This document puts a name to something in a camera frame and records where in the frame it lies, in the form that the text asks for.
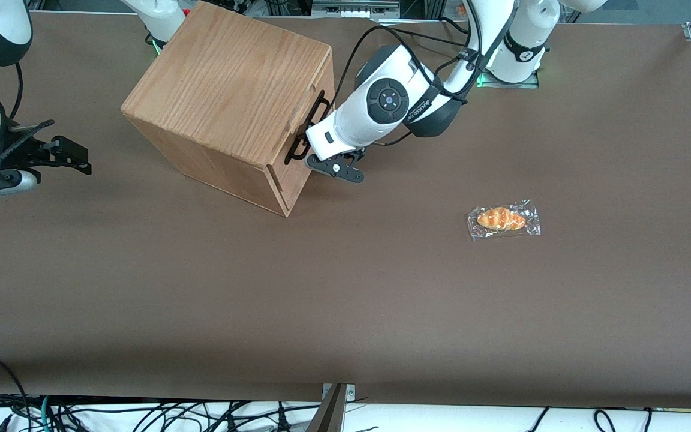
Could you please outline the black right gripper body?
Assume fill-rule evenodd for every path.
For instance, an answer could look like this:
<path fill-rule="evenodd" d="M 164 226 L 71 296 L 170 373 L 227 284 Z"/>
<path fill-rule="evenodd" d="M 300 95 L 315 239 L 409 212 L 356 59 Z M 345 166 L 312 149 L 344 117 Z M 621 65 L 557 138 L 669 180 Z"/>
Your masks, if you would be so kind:
<path fill-rule="evenodd" d="M 46 144 L 36 139 L 41 128 L 16 128 L 16 131 L 3 131 L 0 135 L 0 170 L 32 169 L 33 167 L 52 167 L 54 161 L 50 152 L 42 148 Z"/>

